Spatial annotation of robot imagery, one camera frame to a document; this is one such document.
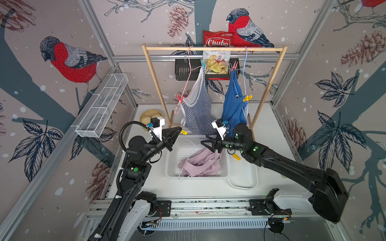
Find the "pink tank top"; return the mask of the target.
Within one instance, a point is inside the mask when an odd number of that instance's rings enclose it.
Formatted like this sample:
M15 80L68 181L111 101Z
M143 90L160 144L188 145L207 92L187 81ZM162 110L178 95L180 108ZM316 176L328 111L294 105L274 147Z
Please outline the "pink tank top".
M221 169L221 153L213 153L208 149L198 151L182 160L178 167L182 176L208 177L215 176Z

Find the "white wire hanger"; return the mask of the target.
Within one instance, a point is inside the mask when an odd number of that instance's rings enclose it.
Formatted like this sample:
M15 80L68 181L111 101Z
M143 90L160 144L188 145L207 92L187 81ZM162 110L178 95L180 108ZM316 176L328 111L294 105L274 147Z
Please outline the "white wire hanger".
M230 173L226 159L223 162L223 157L223 152L217 150L212 152L208 148L203 148L195 153L190 150L190 155L178 164L180 170L177 176L178 181L228 178Z

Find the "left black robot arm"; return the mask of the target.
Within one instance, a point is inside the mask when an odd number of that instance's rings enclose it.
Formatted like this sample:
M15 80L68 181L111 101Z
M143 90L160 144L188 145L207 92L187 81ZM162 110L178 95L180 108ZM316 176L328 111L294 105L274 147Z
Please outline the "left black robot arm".
M143 136L134 136L126 146L123 134L131 125L145 128L152 136L151 141L147 142ZM117 192L88 240L128 241L144 218L156 213L156 194L141 189L153 165L151 158L161 154L163 149L172 151L182 130L181 127L163 129L162 124L154 128L138 121L130 121L123 125L119 132L119 143L125 153L125 159L116 177Z

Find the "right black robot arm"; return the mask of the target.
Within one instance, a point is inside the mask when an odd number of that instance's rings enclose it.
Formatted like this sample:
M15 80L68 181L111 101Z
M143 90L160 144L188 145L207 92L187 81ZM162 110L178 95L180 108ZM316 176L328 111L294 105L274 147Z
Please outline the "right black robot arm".
M240 151L249 163L291 179L312 193L309 202L320 217L335 224L340 222L349 195L336 171L312 168L276 153L255 142L252 130L246 124L238 124L233 134L232 137L209 134L201 144L212 152Z

